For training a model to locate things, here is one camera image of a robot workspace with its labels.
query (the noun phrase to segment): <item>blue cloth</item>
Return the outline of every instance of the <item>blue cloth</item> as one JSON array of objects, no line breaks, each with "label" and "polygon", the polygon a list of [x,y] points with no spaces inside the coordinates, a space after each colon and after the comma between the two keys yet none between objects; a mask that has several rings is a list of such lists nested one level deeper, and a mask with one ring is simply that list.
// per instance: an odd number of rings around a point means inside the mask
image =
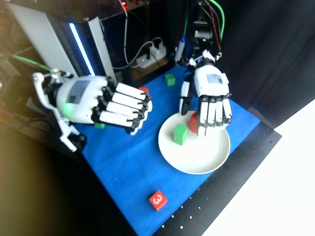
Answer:
[{"label": "blue cloth", "polygon": [[[152,235],[170,215],[210,176],[189,175],[170,166],[158,148],[158,132],[163,122],[178,112],[184,69],[176,66],[176,84],[168,87],[164,76],[148,83],[153,111],[143,128],[130,136],[122,128],[104,130],[77,125],[88,137],[83,155],[139,236]],[[198,99],[190,109],[197,110]],[[231,152],[258,125],[259,120],[231,101],[233,122],[227,127]],[[168,203],[155,211],[148,198],[161,190]]]}]

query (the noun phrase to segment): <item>white robotic hand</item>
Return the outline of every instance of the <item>white robotic hand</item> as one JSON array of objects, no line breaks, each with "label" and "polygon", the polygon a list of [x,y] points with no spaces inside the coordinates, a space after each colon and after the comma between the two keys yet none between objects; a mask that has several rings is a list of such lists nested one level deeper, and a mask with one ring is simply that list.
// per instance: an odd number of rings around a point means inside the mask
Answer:
[{"label": "white robotic hand", "polygon": [[185,115],[189,110],[194,87],[199,98],[197,134],[207,136],[213,131],[226,128],[232,122],[232,110],[228,100],[230,93],[226,74],[214,66],[215,59],[208,51],[199,60],[199,64],[194,60],[189,61],[195,70],[182,85],[180,113]]},{"label": "white robotic hand", "polygon": [[[45,78],[50,79],[48,84],[44,83]],[[55,114],[62,132],[60,140],[71,151],[76,151],[79,146],[82,149],[79,143],[86,142],[86,137],[70,122],[116,125],[125,127],[127,133],[134,135],[152,111],[148,94],[111,77],[73,78],[66,72],[52,70],[45,76],[34,73],[33,79],[40,102]]]}]

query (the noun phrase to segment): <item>white plate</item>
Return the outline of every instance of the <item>white plate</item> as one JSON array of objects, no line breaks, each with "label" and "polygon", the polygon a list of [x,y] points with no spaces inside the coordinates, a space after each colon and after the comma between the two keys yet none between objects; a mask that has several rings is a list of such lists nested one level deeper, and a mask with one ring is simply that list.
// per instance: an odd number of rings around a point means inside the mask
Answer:
[{"label": "white plate", "polygon": [[179,171],[201,175],[215,171],[224,164],[230,153],[231,142],[224,129],[211,137],[198,137],[188,129],[184,145],[173,142],[173,131],[178,123],[188,126],[189,111],[185,116],[179,113],[169,117],[158,134],[158,146],[165,160]]}]

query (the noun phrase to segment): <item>red cube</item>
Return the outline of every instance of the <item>red cube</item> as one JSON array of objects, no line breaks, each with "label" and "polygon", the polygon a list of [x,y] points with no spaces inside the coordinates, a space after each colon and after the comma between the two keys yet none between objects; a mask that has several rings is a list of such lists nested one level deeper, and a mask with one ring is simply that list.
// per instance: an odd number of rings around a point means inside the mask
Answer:
[{"label": "red cube", "polygon": [[140,87],[139,88],[141,91],[144,91],[144,92],[146,92],[147,94],[149,94],[149,88],[147,88],[147,87]]},{"label": "red cube", "polygon": [[160,190],[153,194],[153,196],[149,198],[149,201],[157,211],[167,203],[166,197],[164,197]]},{"label": "red cube", "polygon": [[198,126],[198,112],[195,112],[190,117],[188,128],[192,132],[197,133],[197,126]]}]

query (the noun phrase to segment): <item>white light strip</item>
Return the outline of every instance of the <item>white light strip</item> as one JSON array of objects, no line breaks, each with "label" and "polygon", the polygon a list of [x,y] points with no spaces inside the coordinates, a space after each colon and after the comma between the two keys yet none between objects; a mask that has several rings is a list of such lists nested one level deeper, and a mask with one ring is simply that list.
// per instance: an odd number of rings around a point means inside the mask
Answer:
[{"label": "white light strip", "polygon": [[84,50],[84,47],[83,47],[82,42],[81,42],[81,39],[80,39],[79,34],[78,34],[78,32],[77,32],[77,29],[75,28],[75,26],[74,26],[73,23],[69,23],[69,26],[70,26],[70,28],[71,28],[71,31],[72,31],[73,36],[74,36],[74,38],[75,38],[75,41],[77,42],[77,44],[78,44],[78,46],[79,46],[79,49],[80,49],[80,51],[81,51],[81,54],[82,54],[82,56],[83,56],[83,59],[84,59],[86,65],[87,65],[87,67],[88,67],[88,69],[89,69],[90,74],[91,74],[92,76],[95,76],[95,73],[94,73],[93,68],[92,68],[92,66],[91,66],[91,63],[90,63],[90,61],[89,61],[88,55],[86,54],[86,52],[85,52],[85,50]]}]

